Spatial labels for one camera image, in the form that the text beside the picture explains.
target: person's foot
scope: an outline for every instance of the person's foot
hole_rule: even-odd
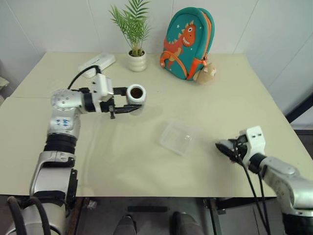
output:
[[[118,222],[113,235],[136,235],[136,223],[130,215],[125,215]]]
[[[200,225],[186,212],[174,212],[170,226],[171,235],[203,235]]]

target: white flower pot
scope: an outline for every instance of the white flower pot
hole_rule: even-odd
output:
[[[134,57],[130,53],[128,56],[128,68],[134,72],[140,72],[147,68],[147,56],[144,53],[142,56]]]

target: potted plant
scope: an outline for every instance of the potted plant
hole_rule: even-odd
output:
[[[111,6],[111,19],[121,29],[131,50],[128,52],[128,67],[132,71],[143,71],[147,68],[147,56],[142,44],[147,40],[150,28],[147,24],[148,1],[129,0],[127,10],[118,10]]]

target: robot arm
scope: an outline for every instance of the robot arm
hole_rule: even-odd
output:
[[[140,89],[140,102],[132,103],[132,94],[126,87],[113,88],[109,78],[98,72],[92,82],[92,93],[88,88],[79,90],[59,90],[51,98],[52,116],[49,122],[46,145],[39,155],[38,163],[30,186],[30,196],[37,197],[47,214],[51,234],[66,233],[70,208],[74,206],[77,189],[75,147],[80,131],[80,115],[89,112],[129,113],[142,107],[145,102],[145,89],[136,84],[129,89]],[[127,104],[116,107],[114,95],[127,97]],[[26,205],[22,217],[27,234],[42,234],[42,221],[35,205]],[[7,234],[16,234],[14,225]]]
[[[261,172],[263,180],[277,195],[283,213],[285,233],[313,234],[313,182],[301,177],[294,166],[264,155],[265,139],[259,126],[240,132],[237,140],[220,141],[217,148],[231,160],[242,162],[253,173]],[[233,143],[238,141],[238,161]]]

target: green plant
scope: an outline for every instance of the green plant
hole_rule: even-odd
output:
[[[118,10],[116,6],[111,6],[111,19],[121,29],[128,45],[131,47],[132,56],[141,56],[144,54],[142,43],[147,40],[150,28],[147,24],[148,7],[145,5],[149,1],[128,0],[125,5],[128,10]]]

